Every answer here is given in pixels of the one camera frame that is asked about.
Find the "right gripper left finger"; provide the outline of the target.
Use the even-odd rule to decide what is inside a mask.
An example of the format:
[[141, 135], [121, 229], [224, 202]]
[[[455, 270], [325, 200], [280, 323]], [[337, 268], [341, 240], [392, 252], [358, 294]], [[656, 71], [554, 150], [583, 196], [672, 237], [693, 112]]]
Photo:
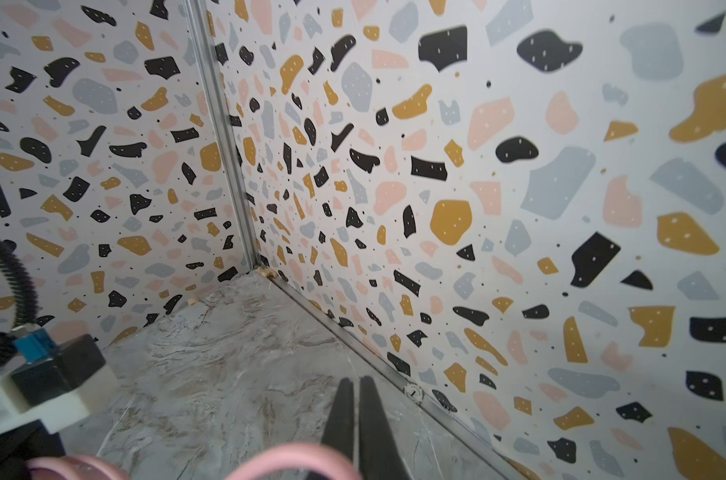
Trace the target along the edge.
[[355, 396], [354, 384], [343, 378], [337, 388], [331, 411], [321, 439], [348, 460], [354, 460], [355, 448]]

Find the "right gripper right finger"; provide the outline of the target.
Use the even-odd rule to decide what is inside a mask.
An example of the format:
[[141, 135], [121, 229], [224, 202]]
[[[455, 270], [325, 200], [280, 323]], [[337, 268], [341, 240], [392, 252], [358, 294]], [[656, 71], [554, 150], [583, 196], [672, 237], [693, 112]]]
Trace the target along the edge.
[[410, 478], [399, 454], [374, 379], [360, 380], [359, 470], [366, 480]]

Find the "pink headphones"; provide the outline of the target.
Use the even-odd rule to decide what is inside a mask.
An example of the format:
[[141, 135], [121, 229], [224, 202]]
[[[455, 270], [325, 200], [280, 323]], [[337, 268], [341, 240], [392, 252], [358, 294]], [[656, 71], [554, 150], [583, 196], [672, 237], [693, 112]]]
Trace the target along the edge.
[[[100, 458], [86, 455], [39, 457], [26, 462], [30, 479], [126, 480], [129, 475]], [[290, 443], [262, 452], [226, 476], [227, 480], [262, 479], [284, 470], [307, 470], [327, 479], [362, 479], [351, 460], [321, 444]]]

